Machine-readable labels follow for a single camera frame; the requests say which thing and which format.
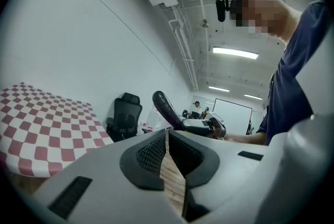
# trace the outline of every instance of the person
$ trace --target person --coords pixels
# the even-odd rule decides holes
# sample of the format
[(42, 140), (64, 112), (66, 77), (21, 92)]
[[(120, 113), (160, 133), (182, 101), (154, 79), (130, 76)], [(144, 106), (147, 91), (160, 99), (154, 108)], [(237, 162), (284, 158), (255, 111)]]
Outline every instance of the person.
[(209, 112), (209, 107), (206, 107), (204, 111), (204, 118), (207, 116), (208, 112)]
[(200, 106), (199, 101), (195, 101), (194, 105), (195, 107), (193, 108), (192, 112), (198, 113), (198, 118), (199, 118), (203, 112), (202, 107)]
[(268, 145), (275, 134), (287, 132), (313, 112), (296, 75), (311, 58), (332, 21), (323, 0), (312, 1), (301, 12), (283, 0), (231, 0), (230, 17), (236, 26), (252, 26), (256, 32), (279, 38), (284, 44), (269, 91), (269, 105), (259, 130), (253, 135), (230, 134), (230, 142)]

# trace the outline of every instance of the black rubber pad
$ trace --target black rubber pad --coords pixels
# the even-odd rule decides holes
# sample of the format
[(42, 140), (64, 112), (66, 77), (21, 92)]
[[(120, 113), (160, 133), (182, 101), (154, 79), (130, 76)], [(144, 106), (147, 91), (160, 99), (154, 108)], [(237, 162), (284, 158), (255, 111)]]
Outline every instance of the black rubber pad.
[(241, 151), (238, 153), (238, 155), (246, 157), (246, 158), (250, 158), (250, 159), (254, 159), (257, 161), (261, 161), (263, 155), (259, 155), (259, 154), (255, 154), (253, 152), (249, 152), (249, 151)]
[(67, 219), (82, 195), (85, 193), (92, 179), (77, 176), (49, 206), (49, 210), (61, 218)]

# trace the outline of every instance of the ceiling sprinkler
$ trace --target ceiling sprinkler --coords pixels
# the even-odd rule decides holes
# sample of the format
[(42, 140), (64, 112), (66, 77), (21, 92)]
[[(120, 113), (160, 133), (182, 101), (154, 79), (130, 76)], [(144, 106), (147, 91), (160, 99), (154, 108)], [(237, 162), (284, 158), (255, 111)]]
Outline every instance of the ceiling sprinkler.
[(204, 19), (200, 22), (200, 26), (202, 26), (204, 28), (208, 28), (210, 26), (210, 24), (206, 19)]

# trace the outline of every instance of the white wall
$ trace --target white wall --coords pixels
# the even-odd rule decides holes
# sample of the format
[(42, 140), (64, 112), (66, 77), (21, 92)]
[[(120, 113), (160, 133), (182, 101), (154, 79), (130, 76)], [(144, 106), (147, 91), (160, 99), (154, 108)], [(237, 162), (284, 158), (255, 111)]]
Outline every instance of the white wall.
[(140, 97), (139, 122), (156, 90), (179, 114), (190, 103), (173, 33), (148, 0), (11, 0), (0, 46), (1, 89), (23, 81), (89, 102), (101, 121), (124, 92)]
[(252, 110), (252, 115), (250, 118), (251, 118), (252, 126), (254, 127), (254, 132), (258, 130), (262, 122), (262, 119), (265, 115), (265, 110), (263, 110), (261, 106), (263, 101), (260, 101), (260, 100), (253, 101), (253, 100), (241, 99), (241, 98), (233, 97), (231, 93), (224, 94), (223, 92), (218, 91), (218, 90), (212, 90), (208, 92), (203, 92), (203, 91), (192, 92), (192, 95), (203, 97), (203, 98), (206, 98), (208, 100), (213, 100), (213, 101), (215, 101), (215, 99), (217, 98), (217, 99), (233, 102), (236, 104), (240, 104), (240, 105), (252, 108), (253, 110)]

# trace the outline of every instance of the desk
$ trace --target desk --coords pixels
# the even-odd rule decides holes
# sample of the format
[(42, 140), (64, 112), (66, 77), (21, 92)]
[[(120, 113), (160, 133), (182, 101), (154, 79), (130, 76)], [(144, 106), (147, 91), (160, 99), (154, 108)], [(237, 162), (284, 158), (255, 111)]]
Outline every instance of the desk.
[(0, 165), (49, 178), (95, 148), (113, 143), (89, 103), (25, 83), (0, 92)]

